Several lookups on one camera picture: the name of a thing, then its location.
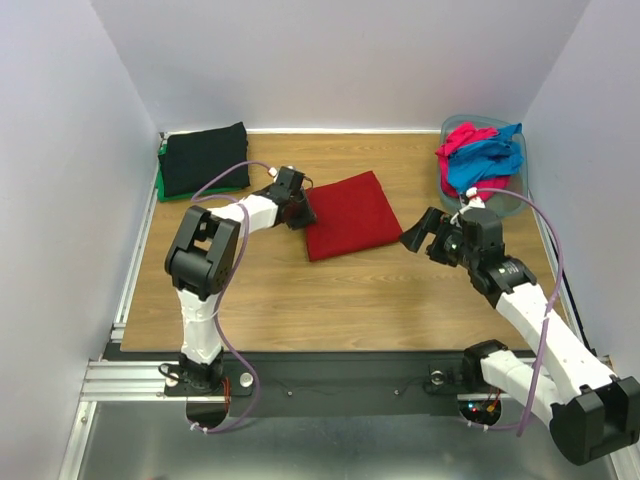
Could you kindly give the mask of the red t-shirt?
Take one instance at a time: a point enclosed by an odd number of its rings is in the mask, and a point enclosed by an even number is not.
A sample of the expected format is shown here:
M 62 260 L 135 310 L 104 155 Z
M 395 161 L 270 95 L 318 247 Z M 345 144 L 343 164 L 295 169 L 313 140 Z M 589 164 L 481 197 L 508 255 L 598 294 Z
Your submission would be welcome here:
M 372 171 L 314 187 L 309 200 L 317 220 L 305 229 L 311 262 L 393 244 L 402 228 Z

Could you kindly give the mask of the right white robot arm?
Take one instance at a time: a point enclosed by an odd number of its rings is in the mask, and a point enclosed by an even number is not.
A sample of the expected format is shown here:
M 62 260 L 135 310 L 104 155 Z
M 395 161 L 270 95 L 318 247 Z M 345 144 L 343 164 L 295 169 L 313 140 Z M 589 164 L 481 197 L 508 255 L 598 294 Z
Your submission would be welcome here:
M 561 454 L 575 465 L 635 445 L 639 440 L 639 383 L 621 378 L 565 324 L 534 274 L 506 254 L 501 219 L 467 206 L 454 215 L 430 207 L 399 238 L 417 252 L 428 235 L 427 257 L 463 267 L 474 289 L 533 349 L 532 365 L 489 340 L 469 347 L 460 366 L 463 384 L 507 393 L 549 429 Z

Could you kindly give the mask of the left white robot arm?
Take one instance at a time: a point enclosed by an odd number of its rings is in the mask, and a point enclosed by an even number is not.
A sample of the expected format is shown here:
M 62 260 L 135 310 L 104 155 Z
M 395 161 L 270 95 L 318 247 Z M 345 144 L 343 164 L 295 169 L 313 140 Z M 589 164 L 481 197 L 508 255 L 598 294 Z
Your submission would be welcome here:
M 176 365 L 159 367 L 168 396 L 208 396 L 229 385 L 223 377 L 225 342 L 219 309 L 250 234 L 284 224 L 299 230 L 316 222 L 301 171 L 271 168 L 272 182 L 222 207 L 187 209 L 164 268 L 176 290 L 183 342 Z

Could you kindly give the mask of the folded black t-shirt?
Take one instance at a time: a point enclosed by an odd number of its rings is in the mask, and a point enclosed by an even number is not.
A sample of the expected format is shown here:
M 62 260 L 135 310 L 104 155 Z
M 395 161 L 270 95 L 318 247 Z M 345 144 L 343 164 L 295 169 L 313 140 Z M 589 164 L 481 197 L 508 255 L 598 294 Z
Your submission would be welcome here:
M 159 160 L 166 193 L 196 193 L 210 180 L 245 162 L 247 150 L 247 132 L 242 122 L 170 135 L 166 154 Z

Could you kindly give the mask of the blue t-shirt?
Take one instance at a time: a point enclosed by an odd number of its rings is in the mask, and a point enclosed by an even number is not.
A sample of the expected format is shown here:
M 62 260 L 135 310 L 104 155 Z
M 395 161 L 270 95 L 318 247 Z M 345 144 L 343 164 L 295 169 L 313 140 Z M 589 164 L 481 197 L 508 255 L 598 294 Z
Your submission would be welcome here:
M 469 144 L 449 156 L 448 182 L 458 193 L 466 192 L 480 180 L 519 172 L 524 157 L 513 137 L 522 132 L 522 124 L 496 129 L 498 135 Z

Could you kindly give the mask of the pink t-shirt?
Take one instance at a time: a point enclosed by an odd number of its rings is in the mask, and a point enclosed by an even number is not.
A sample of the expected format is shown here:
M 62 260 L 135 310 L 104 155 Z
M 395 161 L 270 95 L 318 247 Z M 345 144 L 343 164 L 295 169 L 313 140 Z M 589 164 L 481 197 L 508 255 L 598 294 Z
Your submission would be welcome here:
M 457 191 L 448 182 L 449 156 L 462 147 L 469 144 L 487 140 L 498 135 L 499 131 L 495 127 L 476 128 L 471 122 L 464 122 L 456 127 L 442 142 L 436 156 L 440 168 L 440 187 L 442 192 L 450 198 L 458 198 Z M 510 181 L 509 176 L 498 176 L 478 181 L 474 186 L 477 188 L 505 188 Z M 481 193 L 483 201 L 488 200 L 494 194 L 491 192 Z

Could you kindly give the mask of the folded green t-shirt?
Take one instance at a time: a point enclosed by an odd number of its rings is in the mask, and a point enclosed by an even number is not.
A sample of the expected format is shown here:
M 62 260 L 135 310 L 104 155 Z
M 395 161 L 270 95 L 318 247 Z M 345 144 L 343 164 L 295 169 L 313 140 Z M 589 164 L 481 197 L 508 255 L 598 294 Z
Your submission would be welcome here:
M 166 154 L 166 150 L 167 150 L 167 140 L 163 139 L 160 142 L 159 149 L 157 152 L 158 160 L 161 160 L 161 158 Z M 168 195 L 165 190 L 165 183 L 164 183 L 161 168 L 158 168 L 157 170 L 155 188 L 157 190 L 157 200 L 162 203 L 190 199 L 194 195 L 194 192 L 186 192 L 178 195 Z M 210 188 L 205 191 L 205 194 L 215 195 L 215 194 L 223 194 L 223 193 L 236 192 L 236 191 L 239 191 L 238 187 Z

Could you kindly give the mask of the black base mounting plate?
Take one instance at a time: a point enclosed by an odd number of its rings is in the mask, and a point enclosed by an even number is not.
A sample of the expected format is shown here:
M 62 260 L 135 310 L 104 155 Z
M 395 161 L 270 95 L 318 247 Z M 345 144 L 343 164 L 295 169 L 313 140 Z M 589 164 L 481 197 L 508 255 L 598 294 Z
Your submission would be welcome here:
M 209 374 L 187 373 L 184 361 L 171 372 L 180 381 L 168 395 L 219 400 L 233 417 L 456 416 L 461 400 L 495 394 L 465 379 L 458 350 L 223 353 Z

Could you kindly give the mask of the aluminium frame rail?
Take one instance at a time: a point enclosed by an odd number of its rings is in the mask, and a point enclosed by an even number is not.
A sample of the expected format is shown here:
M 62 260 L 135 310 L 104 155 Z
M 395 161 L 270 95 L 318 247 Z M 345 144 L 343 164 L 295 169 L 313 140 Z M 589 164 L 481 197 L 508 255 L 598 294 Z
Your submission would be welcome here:
M 124 337 L 155 206 L 156 188 L 151 187 L 114 320 L 109 330 L 108 343 L 110 345 L 119 345 Z M 100 358 L 89 362 L 85 369 L 79 402 L 58 477 L 60 479 L 80 477 L 94 417 L 101 403 L 142 402 L 162 400 L 163 398 L 164 396 L 160 392 L 160 376 L 152 371 L 149 361 L 108 361 Z

